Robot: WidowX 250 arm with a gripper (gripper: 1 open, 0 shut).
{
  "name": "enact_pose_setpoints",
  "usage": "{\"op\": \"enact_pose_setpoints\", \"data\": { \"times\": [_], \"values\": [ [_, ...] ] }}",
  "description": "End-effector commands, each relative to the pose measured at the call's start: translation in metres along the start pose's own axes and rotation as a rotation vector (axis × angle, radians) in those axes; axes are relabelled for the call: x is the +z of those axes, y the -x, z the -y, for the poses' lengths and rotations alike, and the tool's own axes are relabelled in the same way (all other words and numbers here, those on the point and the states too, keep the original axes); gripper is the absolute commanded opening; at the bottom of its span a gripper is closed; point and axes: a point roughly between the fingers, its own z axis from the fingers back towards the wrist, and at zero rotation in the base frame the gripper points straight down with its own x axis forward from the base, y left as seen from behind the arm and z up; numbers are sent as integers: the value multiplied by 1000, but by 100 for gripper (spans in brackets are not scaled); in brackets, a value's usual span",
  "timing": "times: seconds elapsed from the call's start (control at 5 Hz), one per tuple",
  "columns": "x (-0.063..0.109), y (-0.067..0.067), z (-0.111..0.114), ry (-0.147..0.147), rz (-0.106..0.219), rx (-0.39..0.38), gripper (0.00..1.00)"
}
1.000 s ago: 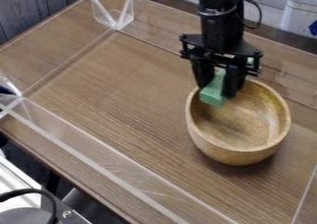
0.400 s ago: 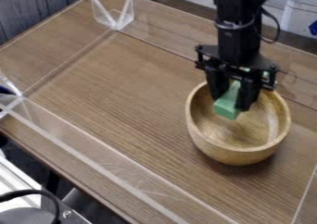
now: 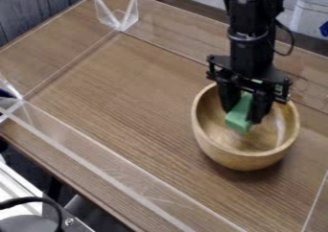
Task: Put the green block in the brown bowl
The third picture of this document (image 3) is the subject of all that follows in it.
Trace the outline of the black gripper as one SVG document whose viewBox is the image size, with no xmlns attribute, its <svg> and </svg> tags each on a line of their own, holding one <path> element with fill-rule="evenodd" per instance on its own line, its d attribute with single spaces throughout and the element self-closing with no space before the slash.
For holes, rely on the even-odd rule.
<svg viewBox="0 0 328 232">
<path fill-rule="evenodd" d="M 288 99 L 291 81 L 274 65 L 276 50 L 276 29 L 291 30 L 278 20 L 284 12 L 284 0 L 224 0 L 230 26 L 227 36 L 231 42 L 230 55 L 208 57 L 208 78 L 218 82 L 222 104 L 230 112 L 242 99 L 236 84 L 244 81 L 267 81 L 283 86 L 283 97 Z M 262 123 L 271 111 L 274 95 L 268 91 L 254 93 L 248 120 Z"/>
</svg>

